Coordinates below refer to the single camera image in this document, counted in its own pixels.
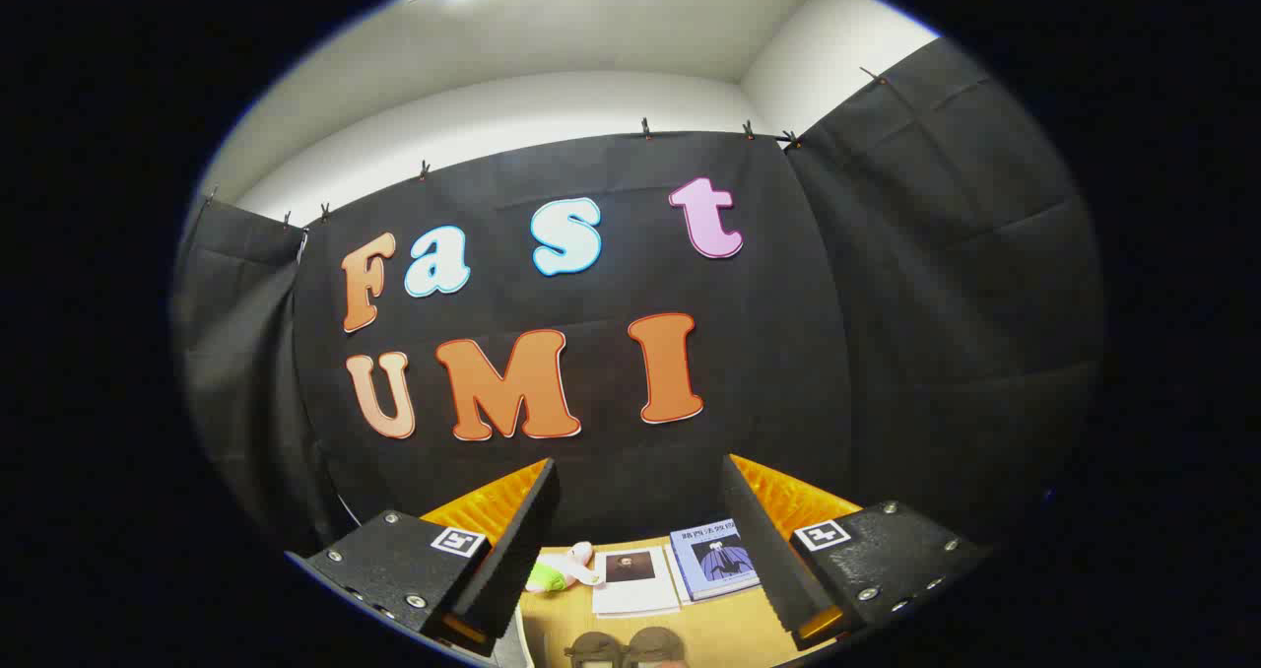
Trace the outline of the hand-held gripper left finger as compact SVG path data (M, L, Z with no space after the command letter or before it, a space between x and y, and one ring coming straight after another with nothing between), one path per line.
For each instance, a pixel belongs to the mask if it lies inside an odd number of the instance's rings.
M545 458L451 503L411 515L386 509L288 561L344 602L441 655L493 655L562 497Z

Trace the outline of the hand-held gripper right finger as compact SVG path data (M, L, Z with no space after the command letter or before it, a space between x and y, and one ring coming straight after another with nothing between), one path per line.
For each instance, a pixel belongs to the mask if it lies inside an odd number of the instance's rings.
M902 623L989 560L902 500L856 505L728 454L719 487L776 619L799 650Z

